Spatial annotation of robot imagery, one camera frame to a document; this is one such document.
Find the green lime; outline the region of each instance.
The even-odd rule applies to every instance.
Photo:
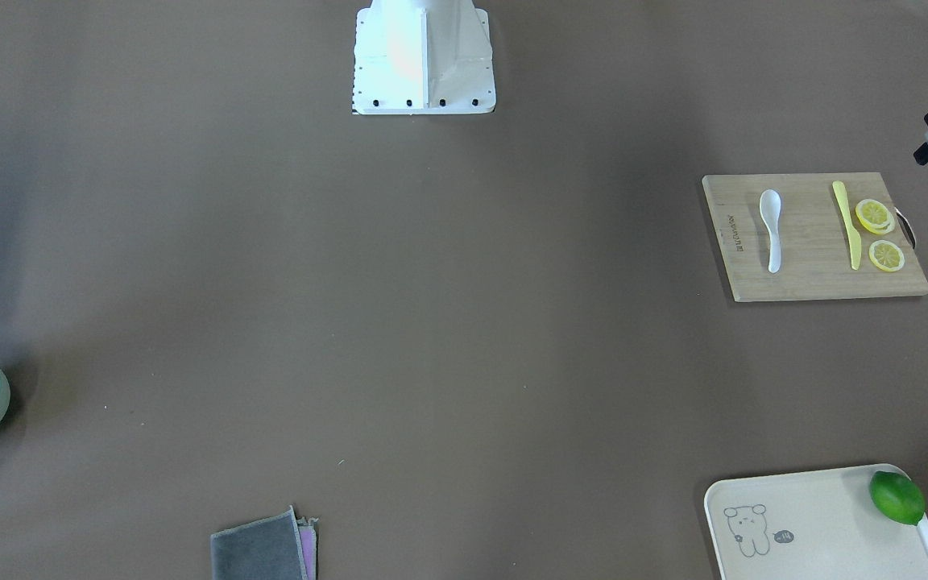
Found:
[[[900,524],[918,525],[926,513],[921,489],[902,474],[876,471],[868,484],[868,493],[884,516]]]

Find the lime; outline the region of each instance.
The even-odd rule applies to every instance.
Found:
[[[868,484],[868,493],[884,516],[900,524],[918,525],[926,513],[922,491],[903,474],[876,471]]]
[[[855,205],[854,213],[858,214],[862,227],[873,234],[883,235],[894,231],[894,214],[879,201],[862,199]]]
[[[905,267],[905,252],[886,239],[877,239],[868,247],[868,259],[882,271],[899,271]]]

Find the wooden cutting board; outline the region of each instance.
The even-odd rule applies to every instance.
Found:
[[[833,195],[835,180],[847,186],[851,220],[861,234],[858,271],[851,269],[847,232]],[[870,234],[854,214],[855,205],[865,198],[894,210],[879,173],[706,176],[703,186],[737,302],[928,294],[926,275],[900,224],[890,234]],[[776,274],[769,274],[769,231],[758,206],[766,189],[778,191],[783,199],[783,267]],[[905,252],[905,267],[900,271],[881,271],[868,259],[868,247],[880,238],[896,243]]]

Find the white tray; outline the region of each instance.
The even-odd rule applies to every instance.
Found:
[[[722,580],[928,580],[928,519],[888,519],[868,493],[888,463],[715,482],[704,495]]]

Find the yellow lemon slice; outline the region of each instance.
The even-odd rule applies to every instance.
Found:
[[[905,267],[905,252],[886,239],[877,239],[868,247],[868,259],[882,271],[899,271]]]
[[[879,201],[862,199],[855,205],[854,213],[858,214],[862,227],[873,234],[883,235],[894,231],[894,214]]]

